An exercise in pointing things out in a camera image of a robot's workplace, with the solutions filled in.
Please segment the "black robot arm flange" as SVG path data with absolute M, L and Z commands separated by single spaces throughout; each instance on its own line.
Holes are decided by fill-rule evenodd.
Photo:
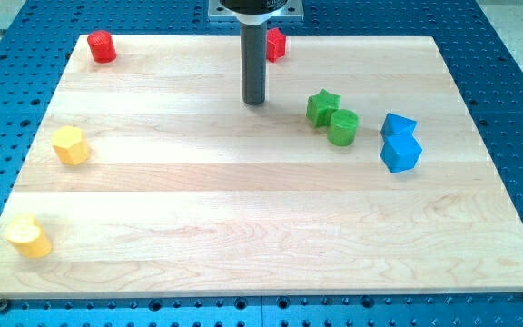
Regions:
M 260 25 L 277 15 L 286 6 L 287 0 L 221 0 L 220 3 L 240 23 Z

